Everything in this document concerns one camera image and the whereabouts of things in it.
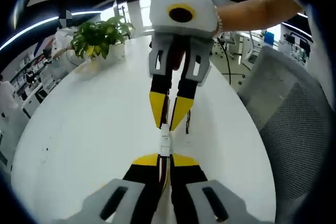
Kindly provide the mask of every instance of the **white table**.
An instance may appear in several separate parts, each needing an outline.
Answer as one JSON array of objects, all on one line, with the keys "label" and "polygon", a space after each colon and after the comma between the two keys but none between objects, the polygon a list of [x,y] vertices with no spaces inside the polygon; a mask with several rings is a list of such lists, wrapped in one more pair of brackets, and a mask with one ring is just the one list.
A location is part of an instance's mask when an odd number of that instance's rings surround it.
[{"label": "white table", "polygon": [[[12,186],[38,220],[73,215],[92,192],[122,178],[134,159],[158,152],[160,130],[149,102],[150,39],[127,41],[125,61],[99,74],[69,74],[29,121],[15,154]],[[181,70],[173,76],[170,112]],[[245,201],[251,215],[274,221],[275,188],[264,145],[215,67],[197,88],[189,135],[185,120],[172,134],[174,151],[193,156],[208,179]]]}]

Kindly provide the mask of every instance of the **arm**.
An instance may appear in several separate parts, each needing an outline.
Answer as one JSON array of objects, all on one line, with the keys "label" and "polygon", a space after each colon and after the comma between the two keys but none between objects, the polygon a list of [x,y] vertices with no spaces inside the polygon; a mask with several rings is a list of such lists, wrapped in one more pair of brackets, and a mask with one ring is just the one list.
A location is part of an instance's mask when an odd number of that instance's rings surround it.
[{"label": "arm", "polygon": [[223,31],[266,29],[293,17],[301,7],[294,0],[247,0],[217,9]]},{"label": "arm", "polygon": [[63,48],[63,49],[59,50],[57,53],[55,53],[55,55],[52,58],[56,59],[56,58],[60,57],[62,54],[64,54],[66,51],[71,50],[71,49],[72,49],[72,46],[69,45],[66,48]]}]

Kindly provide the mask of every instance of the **office chair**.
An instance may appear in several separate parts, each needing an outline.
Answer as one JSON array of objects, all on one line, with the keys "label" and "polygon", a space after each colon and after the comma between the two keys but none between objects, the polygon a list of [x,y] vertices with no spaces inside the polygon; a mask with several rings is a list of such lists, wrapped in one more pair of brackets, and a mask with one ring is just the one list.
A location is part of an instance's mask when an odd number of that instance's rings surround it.
[{"label": "office chair", "polygon": [[304,67],[270,47],[262,48],[238,95],[269,157],[276,222],[287,221],[319,177],[334,114],[319,83]]}]

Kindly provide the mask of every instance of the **cable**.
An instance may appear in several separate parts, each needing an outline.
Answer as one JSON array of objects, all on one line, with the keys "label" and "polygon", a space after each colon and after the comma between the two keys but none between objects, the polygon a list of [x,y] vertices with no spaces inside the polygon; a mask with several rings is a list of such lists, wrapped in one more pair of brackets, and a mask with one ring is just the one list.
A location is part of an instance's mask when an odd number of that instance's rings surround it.
[{"label": "cable", "polygon": [[185,134],[189,134],[189,124],[190,124],[190,110],[188,111],[187,122],[185,123]]},{"label": "cable", "polygon": [[217,41],[221,45],[222,49],[224,50],[225,56],[226,56],[227,68],[229,70],[229,84],[231,85],[231,69],[230,69],[229,57],[227,56],[226,50],[225,50],[223,44],[221,43],[221,41],[219,40],[219,38],[217,38]]},{"label": "cable", "polygon": [[168,181],[168,158],[161,156],[159,165],[161,167],[161,174],[159,174],[159,184],[162,184],[162,195]]},{"label": "cable", "polygon": [[65,54],[66,54],[66,57],[67,57],[68,61],[69,61],[70,63],[72,63],[73,65],[75,65],[76,67],[78,67],[77,64],[75,64],[75,63],[73,63],[71,60],[69,60],[69,57],[68,57],[68,50],[65,51]]},{"label": "cable", "polygon": [[245,75],[244,73],[221,73],[222,75],[227,75],[227,74],[231,74],[232,76],[243,76]]}]

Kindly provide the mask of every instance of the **ceiling light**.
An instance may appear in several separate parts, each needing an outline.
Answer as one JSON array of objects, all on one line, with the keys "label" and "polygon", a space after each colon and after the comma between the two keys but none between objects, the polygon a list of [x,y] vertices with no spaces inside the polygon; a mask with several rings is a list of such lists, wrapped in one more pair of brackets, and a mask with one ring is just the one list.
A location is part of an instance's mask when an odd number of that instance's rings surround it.
[{"label": "ceiling light", "polygon": [[303,13],[298,13],[298,15],[300,15],[301,17],[305,17],[305,18],[308,18],[307,15],[303,14]]},{"label": "ceiling light", "polygon": [[14,7],[14,13],[13,13],[13,27],[14,29],[16,29],[16,25],[17,25],[17,5],[15,5]]},{"label": "ceiling light", "polygon": [[[71,14],[72,14],[73,16],[76,16],[76,15],[82,15],[82,14],[99,14],[99,13],[101,13],[100,10],[92,10],[92,11],[87,11],[87,12],[76,12],[76,13],[71,13]],[[40,22],[38,22],[38,23],[36,23],[36,24],[34,24],[34,25],[32,25],[32,26],[29,26],[29,27],[23,29],[22,31],[20,31],[20,32],[18,32],[16,35],[14,35],[12,38],[10,38],[8,41],[6,41],[6,42],[0,47],[0,51],[1,51],[2,49],[4,49],[4,47],[6,47],[6,46],[8,46],[10,43],[12,43],[15,39],[17,39],[18,37],[20,37],[22,34],[24,34],[24,33],[28,32],[28,31],[34,29],[35,27],[38,27],[38,26],[40,26],[40,25],[43,25],[43,24],[48,23],[48,22],[50,22],[50,21],[53,21],[53,20],[55,20],[55,19],[58,19],[58,16],[56,16],[56,17],[52,17],[52,18],[47,18],[47,19],[42,20],[42,21],[40,21]]]},{"label": "ceiling light", "polygon": [[295,27],[295,26],[289,25],[289,24],[287,24],[287,23],[285,23],[285,22],[282,22],[282,24],[284,24],[285,26],[289,26],[289,27],[291,27],[291,28],[293,28],[293,29],[299,31],[299,32],[303,33],[304,35],[307,35],[309,38],[312,37],[310,34],[307,34],[305,31],[302,31],[301,29],[299,29],[299,28],[297,28],[297,27]]},{"label": "ceiling light", "polygon": [[71,13],[73,16],[76,15],[82,15],[82,14],[95,14],[95,13],[101,13],[101,10],[89,10],[86,12],[77,12],[77,13]]},{"label": "ceiling light", "polygon": [[33,28],[37,27],[37,26],[40,26],[44,23],[47,23],[49,21],[52,21],[52,20],[55,20],[55,19],[58,19],[58,16],[56,17],[52,17],[52,18],[48,18],[46,20],[43,20],[43,21],[40,21],[32,26],[29,26],[25,29],[23,29],[22,31],[20,31],[19,33],[17,33],[16,35],[14,35],[12,38],[10,38],[8,41],[6,41],[6,43],[4,43],[1,47],[0,47],[0,50],[2,50],[5,46],[7,46],[8,44],[12,43],[15,39],[17,39],[18,37],[20,37],[22,34],[28,32],[29,30],[32,30]]}]

